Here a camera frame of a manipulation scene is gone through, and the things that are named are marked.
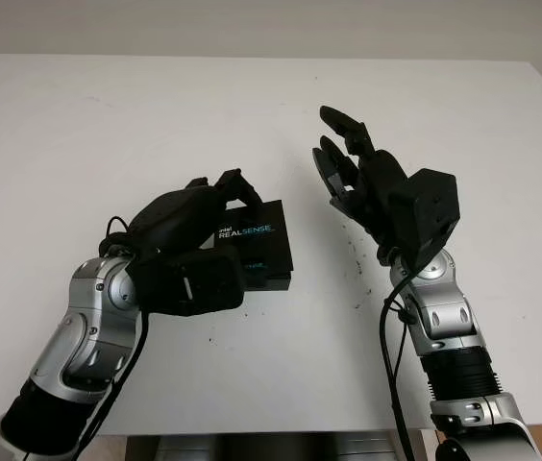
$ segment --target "ribbed black section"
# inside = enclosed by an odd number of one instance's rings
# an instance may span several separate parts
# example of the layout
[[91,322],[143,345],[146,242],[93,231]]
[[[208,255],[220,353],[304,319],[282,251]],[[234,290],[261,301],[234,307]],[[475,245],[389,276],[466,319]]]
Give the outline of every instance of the ribbed black section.
[[421,358],[437,400],[470,399],[502,392],[484,348],[434,352]]
[[58,399],[28,379],[2,419],[2,434],[24,451],[66,453],[77,444],[94,407]]

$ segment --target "wire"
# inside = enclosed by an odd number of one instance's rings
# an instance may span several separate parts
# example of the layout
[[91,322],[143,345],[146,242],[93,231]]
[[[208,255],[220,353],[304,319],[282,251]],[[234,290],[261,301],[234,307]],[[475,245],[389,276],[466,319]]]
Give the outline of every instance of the wire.
[[128,363],[126,364],[126,367],[124,368],[124,372],[121,374],[119,379],[117,380],[114,379],[113,382],[111,383],[111,390],[109,391],[109,394],[103,400],[102,404],[100,405],[100,408],[98,408],[98,411],[96,412],[93,419],[91,420],[91,423],[89,423],[89,426],[87,427],[86,432],[84,432],[83,436],[81,437],[81,440],[79,442],[79,447],[77,448],[77,451],[75,452],[72,458],[73,461],[79,458],[79,455],[83,452],[84,449],[86,449],[89,443],[93,440],[93,438],[96,436],[96,433],[98,432],[98,429],[100,429],[100,426],[109,415],[109,412],[111,411],[113,404],[117,400],[117,397],[119,396],[119,393],[121,392],[121,389],[124,386],[126,379],[128,379],[128,376],[130,376],[130,373],[135,368],[135,364],[137,363],[138,358],[143,352],[143,347],[145,346],[145,341],[147,340],[148,332],[149,332],[149,312],[141,312],[140,313],[140,335],[138,337],[138,341],[136,342],[135,351],[130,357],[130,360],[128,361]]
[[404,332],[402,333],[402,341],[399,344],[399,352],[397,352],[397,361],[395,362],[395,371],[393,372],[393,379],[397,381],[397,374],[399,373],[399,364],[402,361],[402,353],[404,353],[404,344],[406,343],[407,324],[404,324]]
[[415,461],[412,446],[409,442],[409,436],[407,434],[406,421],[404,420],[404,412],[402,410],[401,402],[399,400],[399,393],[397,392],[397,379],[393,373],[393,366],[390,362],[390,356],[388,354],[388,345],[386,344],[386,318],[388,317],[388,311],[391,310],[391,305],[397,298],[397,295],[406,287],[408,283],[414,278],[413,274],[407,274],[402,279],[393,291],[390,292],[388,298],[384,300],[382,306],[382,312],[380,314],[380,345],[382,349],[382,359],[384,361],[384,368],[386,369],[386,377],[388,378],[388,388],[390,390],[391,405],[393,413],[395,414],[395,424],[397,426],[397,432],[399,433],[399,440],[401,441],[404,454],[407,461]]
[[109,234],[111,233],[111,224],[113,224],[113,221],[119,221],[126,231],[129,231],[129,230],[130,230],[130,229],[128,228],[128,225],[126,224],[126,221],[124,221],[124,220],[123,220],[121,217],[119,217],[119,216],[113,216],[113,217],[109,220],[109,222],[107,223],[107,235],[106,235],[106,237],[108,237]]

